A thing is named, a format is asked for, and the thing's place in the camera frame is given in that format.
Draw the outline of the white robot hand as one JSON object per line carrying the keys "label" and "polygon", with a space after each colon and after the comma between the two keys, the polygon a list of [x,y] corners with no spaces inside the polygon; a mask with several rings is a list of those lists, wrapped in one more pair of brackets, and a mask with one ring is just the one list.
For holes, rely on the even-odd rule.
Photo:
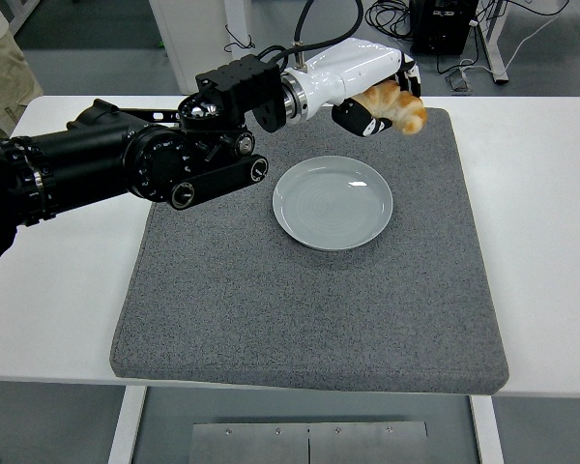
{"label": "white robot hand", "polygon": [[417,62],[399,49],[346,39],[282,74],[286,121],[298,124],[325,104],[332,118],[354,135],[393,128],[405,135],[426,124]]}

